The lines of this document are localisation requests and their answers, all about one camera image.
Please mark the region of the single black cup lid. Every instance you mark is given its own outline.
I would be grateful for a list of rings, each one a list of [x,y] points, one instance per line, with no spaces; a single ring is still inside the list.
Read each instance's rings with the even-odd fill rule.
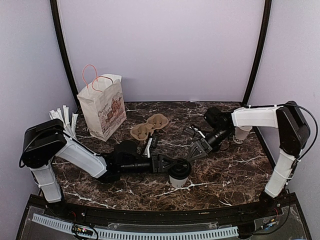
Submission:
[[[190,162],[180,161],[168,170],[168,174],[176,180],[184,180],[189,177],[191,171],[192,166]]]

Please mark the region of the white paper coffee cup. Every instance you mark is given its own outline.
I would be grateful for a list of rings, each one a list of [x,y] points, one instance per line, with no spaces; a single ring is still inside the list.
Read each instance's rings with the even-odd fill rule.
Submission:
[[[252,126],[238,126],[235,128],[233,141],[236,144],[242,144],[252,130]]]

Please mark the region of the white paper takeout bag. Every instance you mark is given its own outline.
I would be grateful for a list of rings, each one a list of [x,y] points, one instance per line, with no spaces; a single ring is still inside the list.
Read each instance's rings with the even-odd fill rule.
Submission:
[[[91,136],[107,141],[127,119],[122,90],[122,76],[99,75],[94,68],[92,82],[85,79],[85,70],[94,67],[87,64],[82,70],[85,87],[77,94],[82,113]]]

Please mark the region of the bundle of straws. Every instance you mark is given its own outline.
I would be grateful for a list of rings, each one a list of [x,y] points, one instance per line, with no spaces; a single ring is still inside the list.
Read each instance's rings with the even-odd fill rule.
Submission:
[[[72,113],[72,116],[70,118],[69,107],[66,105],[63,105],[62,108],[57,108],[56,110],[53,109],[49,111],[50,119],[61,120],[64,126],[64,131],[75,139],[77,138],[76,126],[77,126],[78,116],[79,116],[78,113]]]

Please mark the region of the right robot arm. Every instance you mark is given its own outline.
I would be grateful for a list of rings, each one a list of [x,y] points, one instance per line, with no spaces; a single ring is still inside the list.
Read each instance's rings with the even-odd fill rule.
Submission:
[[[302,113],[303,110],[304,108],[295,101],[279,105],[239,107],[232,111],[220,111],[217,107],[211,107],[205,112],[204,119],[213,131],[202,135],[192,144],[187,160],[192,162],[218,151],[222,141],[231,133],[240,138],[237,143],[241,144],[253,127],[277,129],[279,157],[263,191],[274,199],[292,179],[298,163],[305,154],[303,149],[311,130]]]

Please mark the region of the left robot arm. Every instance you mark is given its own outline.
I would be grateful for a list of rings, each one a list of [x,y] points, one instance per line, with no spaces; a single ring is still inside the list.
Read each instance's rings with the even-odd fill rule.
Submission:
[[[192,170],[187,160],[149,152],[143,155],[137,150],[135,142],[124,140],[110,153],[95,153],[68,135],[60,119],[53,119],[25,131],[19,167],[30,169],[51,210],[60,218],[67,218],[71,208],[62,200],[63,191],[51,166],[55,157],[70,162],[103,184],[120,180],[122,174],[134,173],[168,173],[175,188],[181,188],[187,181]]]

